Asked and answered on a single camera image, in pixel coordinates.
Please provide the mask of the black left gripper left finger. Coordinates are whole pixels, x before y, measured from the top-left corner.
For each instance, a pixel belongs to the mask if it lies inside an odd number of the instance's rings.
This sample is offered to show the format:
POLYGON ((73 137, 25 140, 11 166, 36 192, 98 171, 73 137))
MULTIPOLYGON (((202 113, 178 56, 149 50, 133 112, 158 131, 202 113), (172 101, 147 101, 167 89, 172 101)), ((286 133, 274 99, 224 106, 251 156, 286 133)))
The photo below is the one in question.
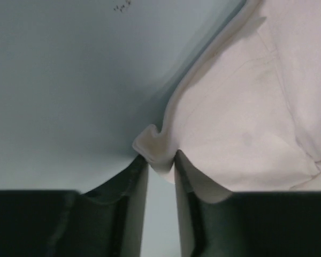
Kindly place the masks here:
POLYGON ((147 184, 137 156, 87 193, 0 190, 0 256, 139 256, 147 184))

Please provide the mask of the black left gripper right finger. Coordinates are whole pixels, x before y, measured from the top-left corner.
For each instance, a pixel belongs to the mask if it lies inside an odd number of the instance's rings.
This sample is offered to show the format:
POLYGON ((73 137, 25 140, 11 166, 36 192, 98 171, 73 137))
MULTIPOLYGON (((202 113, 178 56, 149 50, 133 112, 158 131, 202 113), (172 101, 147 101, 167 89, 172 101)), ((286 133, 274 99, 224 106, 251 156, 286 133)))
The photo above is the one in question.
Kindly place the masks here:
POLYGON ((182 256, 321 256, 321 191, 232 192, 177 151, 182 256))

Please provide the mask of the white t shirt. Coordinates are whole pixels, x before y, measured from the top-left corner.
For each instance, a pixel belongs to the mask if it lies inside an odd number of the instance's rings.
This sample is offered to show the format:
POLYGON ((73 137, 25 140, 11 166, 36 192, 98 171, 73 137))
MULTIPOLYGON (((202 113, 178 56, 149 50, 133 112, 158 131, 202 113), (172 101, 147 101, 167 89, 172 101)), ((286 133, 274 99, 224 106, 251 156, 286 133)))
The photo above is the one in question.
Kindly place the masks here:
POLYGON ((321 1, 246 1, 133 148, 231 191, 321 190, 321 1))

